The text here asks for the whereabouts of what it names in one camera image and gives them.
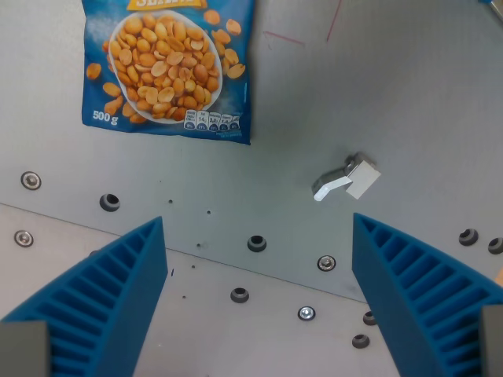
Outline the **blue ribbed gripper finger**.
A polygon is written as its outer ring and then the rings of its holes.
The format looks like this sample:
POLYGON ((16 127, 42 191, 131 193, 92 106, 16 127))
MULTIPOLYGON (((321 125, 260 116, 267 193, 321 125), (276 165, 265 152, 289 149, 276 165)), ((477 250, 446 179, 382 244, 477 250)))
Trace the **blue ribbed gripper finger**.
POLYGON ((495 282, 363 214, 353 217, 352 271, 401 376, 481 376, 482 308, 495 282))
POLYGON ((131 376, 167 275, 157 217, 72 266, 2 322, 47 325, 52 376, 131 376))

